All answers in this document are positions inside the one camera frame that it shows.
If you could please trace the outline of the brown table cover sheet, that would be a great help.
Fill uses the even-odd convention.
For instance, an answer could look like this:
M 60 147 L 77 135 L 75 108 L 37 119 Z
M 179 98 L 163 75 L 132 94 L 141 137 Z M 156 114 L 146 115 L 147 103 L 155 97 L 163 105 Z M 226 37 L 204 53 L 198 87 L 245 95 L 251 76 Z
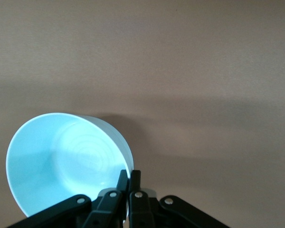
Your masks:
M 117 128 L 158 197 L 285 228 L 285 0 L 0 0 L 0 228 L 8 144 L 53 112 Z

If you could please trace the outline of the light blue bowl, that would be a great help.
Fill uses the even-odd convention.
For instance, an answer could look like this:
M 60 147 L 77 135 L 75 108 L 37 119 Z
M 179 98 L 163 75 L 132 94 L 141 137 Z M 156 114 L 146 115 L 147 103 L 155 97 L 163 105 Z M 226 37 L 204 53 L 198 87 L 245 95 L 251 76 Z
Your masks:
M 131 174 L 133 155 L 121 133 L 96 117 L 49 113 L 24 123 L 6 157 L 11 193 L 30 217 L 74 195 L 95 200 Z

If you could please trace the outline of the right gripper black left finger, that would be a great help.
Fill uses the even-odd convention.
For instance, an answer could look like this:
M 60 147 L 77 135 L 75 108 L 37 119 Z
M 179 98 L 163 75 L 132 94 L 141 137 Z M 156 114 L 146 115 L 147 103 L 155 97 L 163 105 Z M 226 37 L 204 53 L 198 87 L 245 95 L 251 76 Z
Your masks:
M 116 187 L 102 190 L 95 200 L 78 194 L 7 228 L 121 228 L 127 187 L 127 172 L 121 170 Z

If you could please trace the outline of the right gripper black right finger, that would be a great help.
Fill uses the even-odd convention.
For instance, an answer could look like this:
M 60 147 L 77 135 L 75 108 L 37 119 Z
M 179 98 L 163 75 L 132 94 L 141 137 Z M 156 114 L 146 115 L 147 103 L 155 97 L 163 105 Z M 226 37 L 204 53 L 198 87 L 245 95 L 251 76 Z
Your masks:
M 129 182 L 130 228 L 228 228 L 189 204 L 168 195 L 160 200 L 141 188 L 141 172 L 133 170 Z

